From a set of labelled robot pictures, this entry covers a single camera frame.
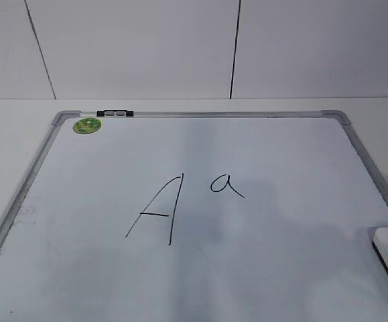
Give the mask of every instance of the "silver frame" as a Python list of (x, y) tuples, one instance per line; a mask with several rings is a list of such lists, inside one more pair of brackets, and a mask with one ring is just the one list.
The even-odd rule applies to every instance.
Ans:
[[(127, 116), (115, 116), (116, 113), (111, 113), (113, 116), (104, 116), (104, 117), (127, 117)], [(34, 179), (36, 178), (37, 173), (39, 172), (40, 167), (43, 164), (48, 152), (54, 143), (58, 132), (60, 131), (61, 125), (67, 119), (82, 117), (82, 116), (95, 116), (96, 112), (82, 112), (82, 111), (61, 111), (57, 113), (54, 120), (52, 121), (52, 126), (49, 132), (46, 134), (38, 153), (36, 154), (32, 164), (28, 168), (25, 176), (21, 180), (18, 189), (16, 190), (12, 200), (9, 202), (9, 206), (4, 211), (3, 215), (0, 218), (0, 247), (5, 241), (6, 235), (11, 229), (13, 220), (18, 214), (19, 209), (21, 208), (22, 203), (24, 202), (25, 197), (27, 196), (30, 186), (33, 184)], [(380, 170), (375, 165), (373, 159), (369, 155), (367, 149), (361, 142), (361, 139), (356, 134), (356, 131), (353, 129), (350, 119), (342, 111), (337, 110), (323, 110), (323, 111), (311, 111), (311, 112), (134, 112), (133, 117), (266, 117), (266, 118), (294, 118), (294, 117), (303, 117), (303, 118), (331, 118), (336, 119), (346, 132), (353, 148), (356, 150), (357, 154), (361, 158), (365, 168), (367, 169), (369, 175), (373, 179), (375, 186), (381, 193), (384, 201), (388, 206), (388, 184), (384, 179), (383, 175), (380, 173)]]

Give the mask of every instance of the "plastic corner piece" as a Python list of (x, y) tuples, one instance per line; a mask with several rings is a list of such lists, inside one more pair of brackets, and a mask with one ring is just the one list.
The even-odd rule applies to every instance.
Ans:
[(340, 122), (340, 124), (349, 125), (352, 123), (348, 118), (347, 114), (343, 111), (339, 111), (337, 109), (325, 109), (321, 112), (323, 117), (327, 117), (329, 119), (336, 119), (338, 122)]
[(62, 125), (67, 119), (80, 117), (80, 111), (60, 111), (52, 120), (52, 125)]

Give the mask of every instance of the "white wall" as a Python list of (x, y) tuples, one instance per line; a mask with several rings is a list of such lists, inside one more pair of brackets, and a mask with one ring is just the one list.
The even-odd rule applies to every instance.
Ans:
[(388, 97), (388, 0), (242, 0), (234, 97)]
[[(241, 0), (234, 98), (387, 97), (388, 0)], [(27, 0), (58, 99), (228, 98), (238, 0)], [(0, 99), (53, 98), (0, 0)]]
[(29, 0), (57, 98), (229, 95), (238, 0)]
[(23, 0), (0, 0), (0, 99), (51, 99)]

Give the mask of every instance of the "white table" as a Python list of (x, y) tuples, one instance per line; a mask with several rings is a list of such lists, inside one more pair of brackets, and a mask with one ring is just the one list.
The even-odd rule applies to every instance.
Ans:
[(58, 111), (317, 111), (339, 109), (388, 182), (388, 99), (266, 99), (208, 101), (0, 100), (0, 216)]

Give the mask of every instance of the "green sticker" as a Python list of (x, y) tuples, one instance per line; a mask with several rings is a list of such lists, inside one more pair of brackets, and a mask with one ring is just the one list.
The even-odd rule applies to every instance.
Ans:
[(77, 134), (91, 134), (98, 131), (101, 127), (101, 121), (93, 117), (81, 119), (73, 125), (73, 131)]

